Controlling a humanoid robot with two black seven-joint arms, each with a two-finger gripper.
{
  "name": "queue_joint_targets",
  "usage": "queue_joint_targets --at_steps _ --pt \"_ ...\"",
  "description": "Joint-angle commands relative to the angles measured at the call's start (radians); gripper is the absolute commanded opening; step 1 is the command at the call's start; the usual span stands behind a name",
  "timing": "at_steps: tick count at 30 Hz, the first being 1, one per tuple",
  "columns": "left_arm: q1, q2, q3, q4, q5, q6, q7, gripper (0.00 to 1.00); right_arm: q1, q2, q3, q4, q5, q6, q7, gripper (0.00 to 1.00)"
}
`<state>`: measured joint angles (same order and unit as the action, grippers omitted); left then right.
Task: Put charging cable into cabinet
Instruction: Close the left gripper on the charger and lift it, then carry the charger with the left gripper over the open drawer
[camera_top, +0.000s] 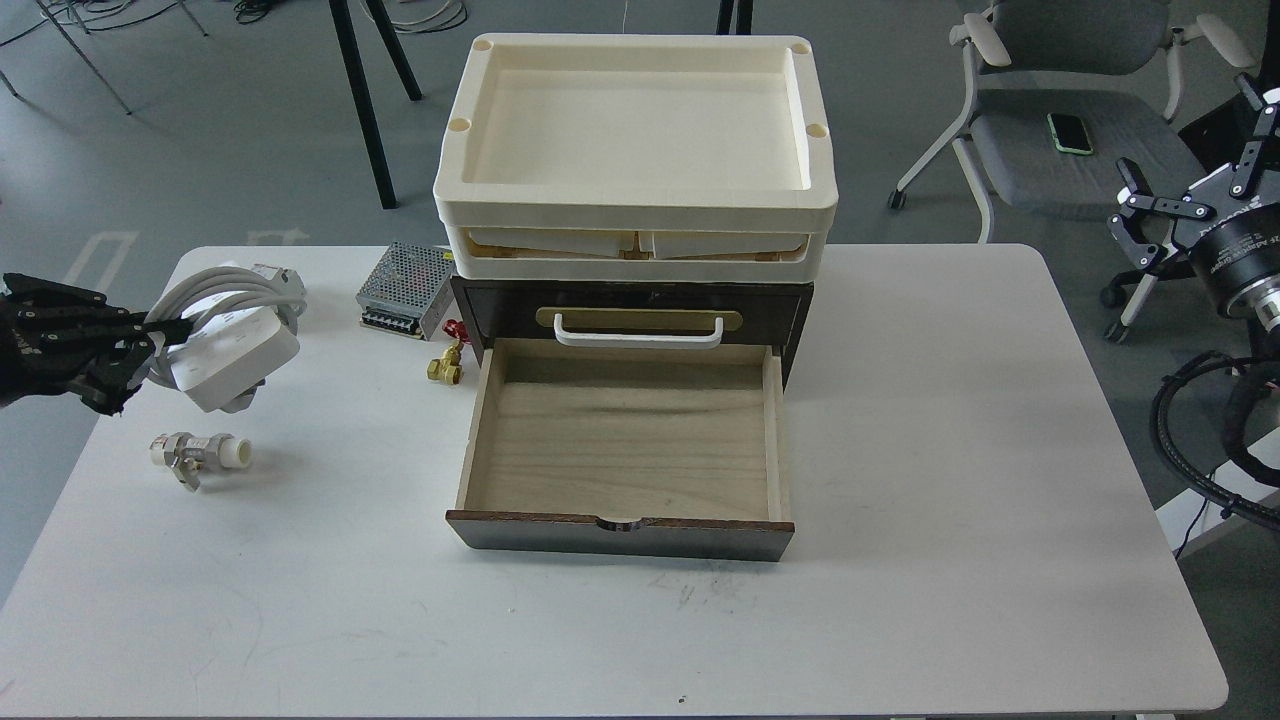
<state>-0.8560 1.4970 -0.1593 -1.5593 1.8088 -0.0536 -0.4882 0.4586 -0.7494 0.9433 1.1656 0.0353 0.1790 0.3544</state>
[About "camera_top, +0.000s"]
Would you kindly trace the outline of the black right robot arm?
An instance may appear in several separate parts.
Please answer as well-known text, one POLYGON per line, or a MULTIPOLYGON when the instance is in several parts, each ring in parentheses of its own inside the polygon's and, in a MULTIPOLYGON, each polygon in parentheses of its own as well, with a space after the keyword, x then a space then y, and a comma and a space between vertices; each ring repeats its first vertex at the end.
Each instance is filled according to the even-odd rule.
POLYGON ((1242 309, 1256 323, 1251 333, 1254 356, 1210 351, 1164 378, 1149 410, 1149 436, 1165 464, 1197 495, 1217 505, 1221 519, 1242 518, 1277 530, 1277 511, 1225 489, 1196 469, 1169 430, 1169 409, 1181 387, 1210 372, 1239 370, 1224 409, 1220 442, 1228 459, 1248 477, 1277 487, 1277 469, 1245 445, 1247 421, 1262 391, 1277 384, 1279 184, 1277 167, 1265 161, 1265 149, 1277 138, 1277 91, 1260 91, 1247 73, 1235 83, 1256 113, 1240 158, 1176 199, 1153 193, 1140 168, 1119 159, 1116 168, 1125 188, 1107 227, 1138 272, 1156 277, 1161 265, 1184 256, 1220 316, 1242 309))

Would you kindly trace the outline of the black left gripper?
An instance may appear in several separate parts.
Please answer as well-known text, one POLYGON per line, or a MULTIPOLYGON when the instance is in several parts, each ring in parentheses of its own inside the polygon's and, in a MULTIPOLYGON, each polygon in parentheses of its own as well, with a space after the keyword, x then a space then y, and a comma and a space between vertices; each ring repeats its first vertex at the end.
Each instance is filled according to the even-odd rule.
POLYGON ((150 320, 108 304, 104 293, 20 273, 3 274, 1 407, 33 396, 72 393, 93 411, 123 411, 160 346, 184 343, 191 322, 150 320), (76 368, 50 361, 38 346, 97 346, 72 352, 76 368))

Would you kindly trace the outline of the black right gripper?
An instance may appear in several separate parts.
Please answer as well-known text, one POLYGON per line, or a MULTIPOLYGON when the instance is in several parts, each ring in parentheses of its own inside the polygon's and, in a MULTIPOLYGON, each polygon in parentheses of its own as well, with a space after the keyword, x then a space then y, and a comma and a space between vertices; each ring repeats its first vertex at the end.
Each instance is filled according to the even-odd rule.
MULTIPOLYGON (((1263 173, 1266 143, 1277 129, 1279 88, 1261 91, 1248 73, 1235 77, 1240 95, 1256 111, 1251 137, 1244 143, 1231 178, 1231 196, 1243 200, 1257 186, 1263 173)), ((1146 228, 1156 217, 1165 218, 1166 229, 1174 232, 1179 220, 1208 222, 1215 210, 1194 202, 1190 192, 1206 176, 1193 182, 1176 199, 1155 193, 1140 168, 1128 158, 1119 158, 1116 168, 1125 186, 1117 196, 1120 210, 1107 227, 1135 270, 1157 279, 1198 277, 1206 287, 1215 311, 1225 318, 1243 318, 1253 311, 1261 322, 1279 319, 1279 209, 1276 205, 1238 214, 1210 232, 1196 246, 1167 247, 1166 240, 1155 241, 1146 228)))

